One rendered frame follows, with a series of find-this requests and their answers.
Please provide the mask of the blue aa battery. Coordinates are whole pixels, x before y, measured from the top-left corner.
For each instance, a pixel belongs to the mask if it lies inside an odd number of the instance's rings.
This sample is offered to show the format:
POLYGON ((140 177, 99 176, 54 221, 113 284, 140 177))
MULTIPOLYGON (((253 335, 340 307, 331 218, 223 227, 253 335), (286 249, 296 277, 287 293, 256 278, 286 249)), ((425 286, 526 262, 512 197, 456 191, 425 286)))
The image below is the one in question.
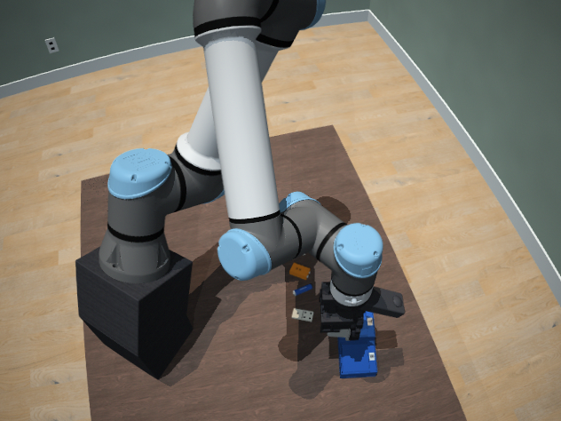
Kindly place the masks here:
POLYGON ((301 287, 301 288, 299 288, 299 289, 297 289, 297 290, 293 290, 293 294, 294 294, 294 296, 296 296, 296 295, 299 295, 299 294, 304 293, 304 292, 306 292, 306 291, 308 291, 308 290, 311 290, 311 289, 312 289, 312 285, 311 285, 311 284, 307 284, 307 285, 305 285, 304 287, 301 287))

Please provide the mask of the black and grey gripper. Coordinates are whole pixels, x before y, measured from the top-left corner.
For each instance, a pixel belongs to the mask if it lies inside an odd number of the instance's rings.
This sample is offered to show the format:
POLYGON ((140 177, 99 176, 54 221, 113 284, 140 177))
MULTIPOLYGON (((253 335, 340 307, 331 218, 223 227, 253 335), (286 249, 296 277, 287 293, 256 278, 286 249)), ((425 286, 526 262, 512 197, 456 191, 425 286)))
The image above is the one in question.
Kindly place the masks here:
POLYGON ((323 303, 329 303, 322 304, 322 295, 320 294, 320 333, 327 333, 330 337, 345 338, 346 341, 359 340, 360 329, 363 328, 364 313, 366 312, 359 309, 367 301, 359 306, 345 306, 338 303, 330 292, 330 282, 322 282, 320 290, 323 290, 323 303))

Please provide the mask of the blue rack of three bins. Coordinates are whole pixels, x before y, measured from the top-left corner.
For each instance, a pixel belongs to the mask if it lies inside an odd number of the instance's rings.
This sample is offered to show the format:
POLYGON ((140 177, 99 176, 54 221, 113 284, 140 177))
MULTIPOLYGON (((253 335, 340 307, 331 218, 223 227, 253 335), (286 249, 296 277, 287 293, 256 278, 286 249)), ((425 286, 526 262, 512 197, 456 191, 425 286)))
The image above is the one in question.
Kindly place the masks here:
POLYGON ((360 330, 359 340, 346 341, 345 338, 338 338, 338 354, 340 377, 376 376, 377 364, 373 313, 367 311, 364 313, 363 328, 360 330))

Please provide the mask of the orange nine-volt battery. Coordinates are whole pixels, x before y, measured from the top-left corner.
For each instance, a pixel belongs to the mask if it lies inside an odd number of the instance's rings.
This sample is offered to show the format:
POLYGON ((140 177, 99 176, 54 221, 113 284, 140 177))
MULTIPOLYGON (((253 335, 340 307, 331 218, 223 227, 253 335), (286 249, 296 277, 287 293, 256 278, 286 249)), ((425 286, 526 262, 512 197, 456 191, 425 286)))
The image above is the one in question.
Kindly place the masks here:
POLYGON ((296 263, 293 263, 292 267, 289 270, 289 274, 292 274, 304 280, 308 278, 309 273, 310 273, 310 268, 298 265, 296 263))

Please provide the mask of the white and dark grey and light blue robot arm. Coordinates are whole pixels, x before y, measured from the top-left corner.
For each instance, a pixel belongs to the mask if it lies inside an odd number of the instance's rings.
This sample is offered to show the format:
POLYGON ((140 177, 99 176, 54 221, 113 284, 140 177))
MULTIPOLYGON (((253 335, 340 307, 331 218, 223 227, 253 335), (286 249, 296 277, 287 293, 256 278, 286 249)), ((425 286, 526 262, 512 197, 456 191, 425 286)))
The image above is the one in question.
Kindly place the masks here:
POLYGON ((359 310, 405 313, 401 293, 374 286, 383 240, 373 227, 347 225, 302 192, 279 203, 262 82, 278 51, 314 26, 325 5, 194 0, 194 37, 204 50, 209 87, 171 154, 137 148, 114 159, 99 248, 108 276, 127 283, 163 277, 170 267, 166 215, 225 195, 231 230, 219 239, 217 254, 234 279, 268 274, 308 252, 332 271, 330 292, 338 303, 368 300, 359 310))

